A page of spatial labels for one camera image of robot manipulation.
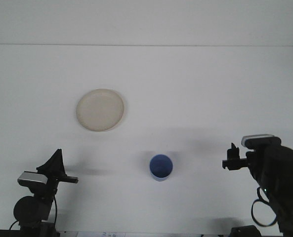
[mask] cable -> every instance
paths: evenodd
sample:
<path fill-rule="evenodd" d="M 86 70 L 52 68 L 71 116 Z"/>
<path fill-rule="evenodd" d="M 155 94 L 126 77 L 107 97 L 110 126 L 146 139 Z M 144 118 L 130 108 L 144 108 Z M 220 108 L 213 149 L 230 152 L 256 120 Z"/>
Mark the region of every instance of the cable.
<path fill-rule="evenodd" d="M 12 225 L 9 228 L 10 231 L 11 231 L 11 228 L 14 226 L 14 224 L 16 224 L 17 222 L 19 222 L 19 221 L 15 221 L 15 222 L 12 223 Z"/>
<path fill-rule="evenodd" d="M 270 206 L 270 205 L 269 205 L 269 202 L 266 201 L 266 200 L 264 200 L 263 197 L 261 196 L 261 194 L 260 194 L 260 187 L 257 188 L 257 196 L 258 196 L 258 199 L 256 199 L 256 200 L 253 202 L 253 204 L 251 205 L 251 218 L 253 219 L 253 221 L 254 221 L 257 225 L 262 226 L 262 227 L 269 227 L 269 226 L 273 226 L 273 225 L 275 225 L 275 224 L 277 223 L 277 216 L 275 217 L 275 219 L 273 220 L 273 222 L 270 223 L 270 224 L 268 224 L 268 225 L 264 225 L 264 224 L 260 223 L 258 220 L 256 220 L 256 218 L 255 218 L 255 216 L 254 216 L 254 204 L 257 203 L 257 202 L 261 202 L 261 203 L 264 203 L 264 204 Z"/>
<path fill-rule="evenodd" d="M 55 219 L 54 219 L 54 227 L 56 225 L 56 219 L 57 219 L 57 203 L 56 203 L 56 198 L 54 196 L 54 204 L 55 204 Z"/>

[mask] blue cup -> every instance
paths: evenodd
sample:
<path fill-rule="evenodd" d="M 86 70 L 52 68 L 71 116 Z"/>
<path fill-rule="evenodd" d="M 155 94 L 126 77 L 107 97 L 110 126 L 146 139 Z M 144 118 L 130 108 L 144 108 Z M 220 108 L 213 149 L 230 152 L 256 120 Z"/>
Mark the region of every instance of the blue cup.
<path fill-rule="evenodd" d="M 150 161 L 150 171 L 152 177 L 157 181 L 164 181 L 172 172 L 172 162 L 168 156 L 159 154 Z"/>

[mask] white wall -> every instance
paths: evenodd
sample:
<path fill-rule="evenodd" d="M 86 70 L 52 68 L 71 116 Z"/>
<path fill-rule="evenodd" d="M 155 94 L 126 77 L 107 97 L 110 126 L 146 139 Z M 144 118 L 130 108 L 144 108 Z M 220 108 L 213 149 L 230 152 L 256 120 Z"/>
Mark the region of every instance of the white wall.
<path fill-rule="evenodd" d="M 0 0 L 0 43 L 293 45 L 293 0 Z"/>
<path fill-rule="evenodd" d="M 293 45 L 293 1 L 0 0 L 0 229 L 29 195 L 18 176 L 57 148 L 80 179 L 59 185 L 59 230 L 223 234 L 253 224 L 256 182 L 221 161 L 244 135 L 293 148 L 293 47 L 273 45 Z M 108 132 L 76 119 L 96 88 L 126 102 Z M 161 183 L 147 166 L 158 153 L 174 162 Z M 271 221 L 269 209 L 256 213 Z"/>

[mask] round plate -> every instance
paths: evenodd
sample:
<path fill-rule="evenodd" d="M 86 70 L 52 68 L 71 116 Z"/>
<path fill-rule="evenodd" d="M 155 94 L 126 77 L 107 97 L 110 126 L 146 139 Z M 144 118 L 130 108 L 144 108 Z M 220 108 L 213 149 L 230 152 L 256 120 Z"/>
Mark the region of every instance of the round plate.
<path fill-rule="evenodd" d="M 76 114 L 83 127 L 91 131 L 105 131 L 121 120 L 124 109 L 123 100 L 116 92 L 97 89 L 83 96 Z"/>

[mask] table surface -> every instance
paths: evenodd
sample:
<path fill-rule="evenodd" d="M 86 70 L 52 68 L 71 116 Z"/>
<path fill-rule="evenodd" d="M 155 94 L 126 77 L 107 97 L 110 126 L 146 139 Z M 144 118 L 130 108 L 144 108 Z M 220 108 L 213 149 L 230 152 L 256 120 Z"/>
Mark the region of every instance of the table surface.
<path fill-rule="evenodd" d="M 78 101 L 97 88 L 126 105 L 107 132 L 76 118 Z M 231 142 L 260 133 L 293 148 L 293 47 L 0 45 L 0 229 L 30 195 L 17 178 L 58 148 L 66 173 L 79 177 L 59 184 L 59 230 L 218 234 L 252 225 L 257 183 L 222 160 Z M 174 164 L 163 182 L 149 174 L 156 154 Z M 255 215 L 274 218 L 262 205 Z"/>

